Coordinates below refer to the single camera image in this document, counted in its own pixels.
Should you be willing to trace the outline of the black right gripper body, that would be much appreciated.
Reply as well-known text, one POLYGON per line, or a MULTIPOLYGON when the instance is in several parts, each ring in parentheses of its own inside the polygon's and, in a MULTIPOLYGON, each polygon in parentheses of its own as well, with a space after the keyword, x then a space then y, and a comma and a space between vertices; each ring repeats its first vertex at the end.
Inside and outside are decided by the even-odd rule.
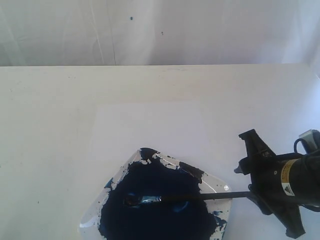
POLYGON ((250 198, 265 215, 271 215, 270 206, 285 197, 281 184, 281 172, 285 163, 289 160, 300 159, 300 153, 286 153, 276 155, 274 153, 248 154, 238 162, 234 169, 236 174, 250 175, 251 184, 249 190, 253 197, 250 198))

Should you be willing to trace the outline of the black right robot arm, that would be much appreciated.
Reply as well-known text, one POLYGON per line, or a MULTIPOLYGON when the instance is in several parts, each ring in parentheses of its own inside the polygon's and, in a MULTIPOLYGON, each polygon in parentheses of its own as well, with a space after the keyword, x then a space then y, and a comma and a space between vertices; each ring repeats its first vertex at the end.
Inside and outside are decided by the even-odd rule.
POLYGON ((254 129, 241 133, 247 156, 241 159, 236 174, 250 175, 248 199, 264 215, 275 215, 286 228, 286 236, 297 239, 305 234, 300 207, 320 210, 320 132, 310 129, 294 142, 297 150, 275 154, 254 129))

